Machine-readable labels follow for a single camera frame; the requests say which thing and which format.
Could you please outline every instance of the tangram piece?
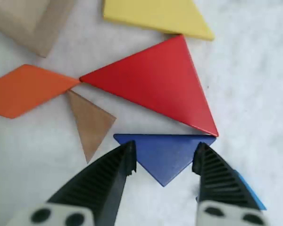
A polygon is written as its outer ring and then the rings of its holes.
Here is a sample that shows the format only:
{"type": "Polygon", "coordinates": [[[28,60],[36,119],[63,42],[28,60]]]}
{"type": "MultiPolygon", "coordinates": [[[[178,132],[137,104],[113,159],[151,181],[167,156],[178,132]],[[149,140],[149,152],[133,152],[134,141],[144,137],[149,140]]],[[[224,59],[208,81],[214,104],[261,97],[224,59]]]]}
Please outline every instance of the tangram piece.
{"type": "Polygon", "coordinates": [[[214,39],[192,0],[105,0],[103,16],[107,20],[165,33],[214,39]]]}
{"type": "Polygon", "coordinates": [[[0,0],[0,31],[46,57],[75,0],[0,0]]]}
{"type": "Polygon", "coordinates": [[[86,161],[89,162],[115,121],[115,117],[84,97],[68,91],[86,161]]]}
{"type": "Polygon", "coordinates": [[[62,74],[23,65],[0,78],[0,115],[16,118],[79,83],[62,74]]]}
{"type": "Polygon", "coordinates": [[[80,80],[218,136],[182,35],[91,72],[80,80]]]}
{"type": "Polygon", "coordinates": [[[93,212],[96,226],[113,226],[126,178],[133,170],[136,172],[134,141],[117,147],[83,169],[48,202],[86,207],[93,212]]]}
{"type": "Polygon", "coordinates": [[[125,144],[136,142],[137,161],[162,186],[170,183],[192,161],[199,142],[208,145],[215,141],[208,135],[145,135],[115,134],[115,140],[125,144]]]}
{"type": "Polygon", "coordinates": [[[254,190],[250,187],[250,185],[246,182],[246,180],[243,178],[243,176],[236,171],[236,173],[238,174],[239,178],[241,179],[241,181],[244,183],[244,185],[246,186],[246,188],[248,189],[248,191],[250,192],[251,196],[253,197],[253,199],[256,201],[257,205],[259,206],[260,210],[267,210],[265,205],[263,204],[263,202],[261,202],[261,200],[258,198],[258,196],[256,195],[256,193],[254,192],[254,190]]]}

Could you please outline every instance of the blue triangle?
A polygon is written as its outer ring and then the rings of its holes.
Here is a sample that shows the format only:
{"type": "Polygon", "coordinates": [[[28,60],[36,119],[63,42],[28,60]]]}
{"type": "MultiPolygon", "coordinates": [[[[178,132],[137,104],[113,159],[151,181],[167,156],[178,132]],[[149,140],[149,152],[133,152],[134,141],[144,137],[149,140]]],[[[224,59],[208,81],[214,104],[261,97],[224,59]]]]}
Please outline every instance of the blue triangle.
{"type": "Polygon", "coordinates": [[[115,134],[114,139],[119,144],[135,140],[137,161],[164,187],[193,161],[199,142],[211,145],[216,137],[115,134]]]}
{"type": "Polygon", "coordinates": [[[248,189],[248,191],[250,192],[251,196],[253,197],[253,199],[256,201],[257,205],[259,206],[260,210],[267,210],[265,205],[261,202],[261,200],[258,198],[258,196],[256,195],[256,193],[253,191],[253,189],[251,189],[251,187],[249,186],[249,184],[246,182],[246,180],[243,178],[243,176],[236,171],[236,173],[238,174],[239,178],[241,179],[241,181],[244,183],[244,185],[246,186],[246,188],[248,189]]]}

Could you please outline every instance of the yellow triangle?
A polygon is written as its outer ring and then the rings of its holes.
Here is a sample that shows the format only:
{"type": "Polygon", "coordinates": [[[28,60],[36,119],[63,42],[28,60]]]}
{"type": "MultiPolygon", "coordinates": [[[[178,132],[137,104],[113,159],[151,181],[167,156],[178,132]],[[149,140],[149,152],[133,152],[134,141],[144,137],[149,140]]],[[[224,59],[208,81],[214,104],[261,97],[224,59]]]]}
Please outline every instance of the yellow triangle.
{"type": "Polygon", "coordinates": [[[192,0],[105,0],[107,20],[214,40],[192,0]]]}
{"type": "Polygon", "coordinates": [[[88,163],[116,118],[77,93],[67,93],[88,163]]]}

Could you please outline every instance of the beige square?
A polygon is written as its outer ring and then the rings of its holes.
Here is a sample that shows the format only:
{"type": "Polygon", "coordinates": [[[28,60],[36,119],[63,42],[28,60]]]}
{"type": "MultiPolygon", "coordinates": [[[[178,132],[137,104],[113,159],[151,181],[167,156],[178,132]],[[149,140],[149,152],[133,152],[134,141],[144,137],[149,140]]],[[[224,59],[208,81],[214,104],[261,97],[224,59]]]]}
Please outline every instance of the beige square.
{"type": "Polygon", "coordinates": [[[0,0],[0,31],[46,57],[75,0],[0,0]]]}

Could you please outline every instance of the triangle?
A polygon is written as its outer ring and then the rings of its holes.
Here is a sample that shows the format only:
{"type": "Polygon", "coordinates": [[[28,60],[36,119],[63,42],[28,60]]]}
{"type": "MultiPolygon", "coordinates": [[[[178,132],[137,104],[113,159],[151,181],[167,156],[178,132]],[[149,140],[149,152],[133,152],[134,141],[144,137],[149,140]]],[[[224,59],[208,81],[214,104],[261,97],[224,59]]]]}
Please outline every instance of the triangle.
{"type": "Polygon", "coordinates": [[[137,161],[165,187],[193,161],[199,142],[211,145],[216,138],[209,135],[115,134],[114,139],[120,144],[134,140],[137,161]]]}
{"type": "Polygon", "coordinates": [[[88,163],[116,118],[73,91],[67,94],[88,163]]]}
{"type": "Polygon", "coordinates": [[[136,148],[134,142],[128,142],[87,166],[48,202],[86,207],[92,211],[95,225],[112,226],[126,178],[133,170],[136,172],[136,148]]]}
{"type": "Polygon", "coordinates": [[[107,20],[165,33],[214,39],[192,0],[105,0],[103,16],[107,20]]]}
{"type": "Polygon", "coordinates": [[[80,80],[218,136],[182,35],[91,72],[80,80]]]}
{"type": "Polygon", "coordinates": [[[16,118],[79,83],[78,79],[22,65],[0,78],[0,115],[16,118]]]}
{"type": "Polygon", "coordinates": [[[265,205],[263,204],[263,202],[261,202],[261,200],[259,199],[259,197],[256,195],[256,193],[254,192],[253,189],[251,189],[250,185],[246,182],[246,180],[243,178],[243,176],[236,171],[236,173],[238,174],[239,178],[241,179],[241,181],[244,183],[244,185],[246,186],[246,188],[248,189],[248,191],[250,192],[251,196],[253,197],[253,199],[255,200],[255,202],[257,203],[257,205],[259,206],[260,210],[267,210],[267,208],[265,207],[265,205]]]}

